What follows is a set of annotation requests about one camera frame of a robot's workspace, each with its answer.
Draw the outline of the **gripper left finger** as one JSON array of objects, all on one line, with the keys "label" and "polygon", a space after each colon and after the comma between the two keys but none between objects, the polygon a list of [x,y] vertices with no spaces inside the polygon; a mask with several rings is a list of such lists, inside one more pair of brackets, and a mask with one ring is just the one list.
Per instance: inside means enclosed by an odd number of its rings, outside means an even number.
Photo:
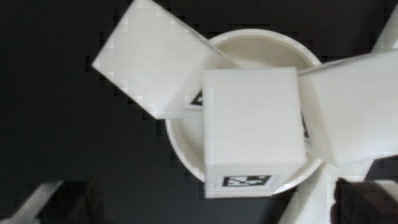
[{"label": "gripper left finger", "polygon": [[104,224],[97,183],[44,182],[1,224]]}]

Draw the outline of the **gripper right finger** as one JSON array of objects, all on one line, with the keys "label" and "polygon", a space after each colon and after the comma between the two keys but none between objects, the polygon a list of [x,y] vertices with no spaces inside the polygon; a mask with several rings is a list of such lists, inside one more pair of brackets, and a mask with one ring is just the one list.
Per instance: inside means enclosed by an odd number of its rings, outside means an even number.
[{"label": "gripper right finger", "polygon": [[398,224],[398,182],[335,182],[332,224]]}]

